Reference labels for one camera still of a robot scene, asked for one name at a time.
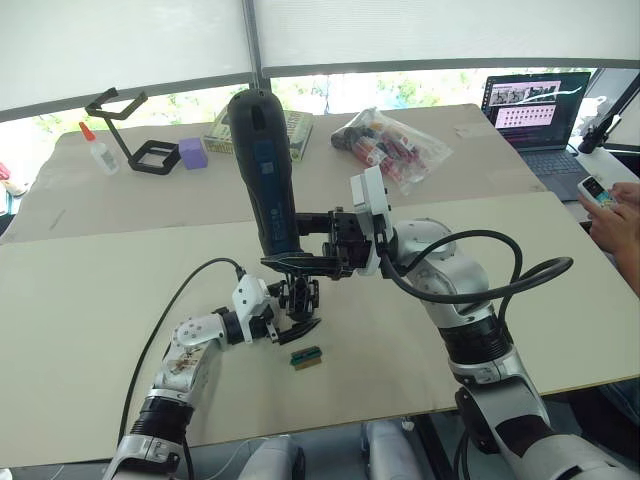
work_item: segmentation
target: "plastic bag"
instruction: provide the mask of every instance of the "plastic bag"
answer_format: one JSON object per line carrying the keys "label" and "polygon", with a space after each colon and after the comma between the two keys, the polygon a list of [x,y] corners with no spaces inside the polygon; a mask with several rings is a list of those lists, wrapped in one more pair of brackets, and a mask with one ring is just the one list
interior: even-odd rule
{"label": "plastic bag", "polygon": [[331,145],[350,150],[365,165],[379,165],[404,195],[451,155],[440,140],[368,108],[331,134]]}

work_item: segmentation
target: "purple block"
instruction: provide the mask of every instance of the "purple block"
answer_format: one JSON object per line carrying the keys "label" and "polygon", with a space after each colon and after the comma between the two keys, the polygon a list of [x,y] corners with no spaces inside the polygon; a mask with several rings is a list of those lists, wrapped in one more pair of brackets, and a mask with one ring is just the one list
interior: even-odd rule
{"label": "purple block", "polygon": [[178,150],[180,150],[180,157],[182,157],[187,170],[205,168],[209,164],[207,154],[204,152],[202,142],[198,137],[183,138],[178,142]]}

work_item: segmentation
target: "person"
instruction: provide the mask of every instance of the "person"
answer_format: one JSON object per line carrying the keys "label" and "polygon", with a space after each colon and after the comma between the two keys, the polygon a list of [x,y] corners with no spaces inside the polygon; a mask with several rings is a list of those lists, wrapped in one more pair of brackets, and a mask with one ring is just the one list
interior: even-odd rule
{"label": "person", "polygon": [[618,271],[640,297],[640,183],[616,183],[610,194],[617,202],[611,209],[579,197],[591,217],[589,235],[613,255]]}
{"label": "person", "polygon": [[[640,183],[616,183],[609,191],[617,205],[601,208],[580,197],[591,217],[589,235],[640,297]],[[636,426],[640,426],[640,378],[610,383],[600,392]]]}

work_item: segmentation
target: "laptop keyboard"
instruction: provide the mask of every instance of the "laptop keyboard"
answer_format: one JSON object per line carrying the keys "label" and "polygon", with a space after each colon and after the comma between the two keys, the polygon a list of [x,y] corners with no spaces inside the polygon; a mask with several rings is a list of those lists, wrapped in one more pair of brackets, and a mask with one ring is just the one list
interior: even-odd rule
{"label": "laptop keyboard", "polygon": [[520,155],[536,175],[578,173],[583,171],[578,161],[564,150],[560,152],[527,152]]}

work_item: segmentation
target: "laptop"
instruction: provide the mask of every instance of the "laptop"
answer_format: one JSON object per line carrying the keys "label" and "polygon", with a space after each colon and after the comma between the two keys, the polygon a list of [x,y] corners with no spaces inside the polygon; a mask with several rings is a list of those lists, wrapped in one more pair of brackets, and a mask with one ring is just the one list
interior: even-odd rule
{"label": "laptop", "polygon": [[531,171],[563,201],[589,176],[566,150],[589,72],[487,78],[482,111]]}

